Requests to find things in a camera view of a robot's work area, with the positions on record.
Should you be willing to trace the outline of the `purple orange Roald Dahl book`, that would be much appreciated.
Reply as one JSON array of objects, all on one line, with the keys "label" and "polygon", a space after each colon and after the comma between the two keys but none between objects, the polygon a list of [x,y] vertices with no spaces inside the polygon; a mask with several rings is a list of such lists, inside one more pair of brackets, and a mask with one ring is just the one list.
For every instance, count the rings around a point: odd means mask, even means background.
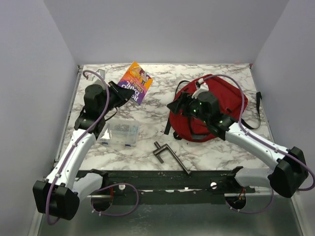
[{"label": "purple orange Roald Dahl book", "polygon": [[118,82],[120,87],[134,90],[132,101],[140,106],[147,94],[153,78],[137,63],[133,62]]}]

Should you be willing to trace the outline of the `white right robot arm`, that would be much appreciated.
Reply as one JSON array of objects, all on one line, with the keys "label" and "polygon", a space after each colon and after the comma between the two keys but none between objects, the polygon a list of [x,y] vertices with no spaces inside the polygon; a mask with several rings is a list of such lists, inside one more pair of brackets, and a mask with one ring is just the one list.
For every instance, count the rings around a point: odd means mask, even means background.
[{"label": "white right robot arm", "polygon": [[220,111],[218,99],[209,91],[197,97],[182,92],[167,107],[175,115],[193,117],[203,122],[215,137],[243,148],[267,165],[267,168],[235,168],[233,177],[226,181],[227,189],[233,193],[243,187],[257,186],[271,188],[281,196],[290,198],[300,190],[308,177],[304,158],[297,158],[304,156],[299,148],[287,149],[241,128],[240,122],[231,113]]}]

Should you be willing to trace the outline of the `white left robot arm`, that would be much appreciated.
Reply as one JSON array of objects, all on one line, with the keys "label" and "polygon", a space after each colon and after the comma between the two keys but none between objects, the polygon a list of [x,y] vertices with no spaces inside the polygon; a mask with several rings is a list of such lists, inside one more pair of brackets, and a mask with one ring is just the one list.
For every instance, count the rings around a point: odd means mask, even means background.
[{"label": "white left robot arm", "polygon": [[92,169],[79,176],[79,168],[105,126],[105,115],[126,104],[134,90],[110,81],[107,88],[93,84],[85,89],[84,106],[75,121],[71,141],[56,167],[45,178],[35,182],[32,191],[37,211],[71,220],[80,202],[93,192],[109,189],[108,174]]}]

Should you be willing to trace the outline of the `red backpack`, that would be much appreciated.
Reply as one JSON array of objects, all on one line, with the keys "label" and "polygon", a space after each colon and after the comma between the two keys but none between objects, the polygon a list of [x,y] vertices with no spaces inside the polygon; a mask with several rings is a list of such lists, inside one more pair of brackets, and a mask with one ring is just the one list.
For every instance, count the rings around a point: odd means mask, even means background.
[{"label": "red backpack", "polygon": [[253,129],[240,117],[248,104],[247,97],[221,76],[208,74],[185,83],[167,104],[170,113],[165,134],[173,128],[176,140],[203,143],[222,138],[228,122],[240,120],[245,128]]}]

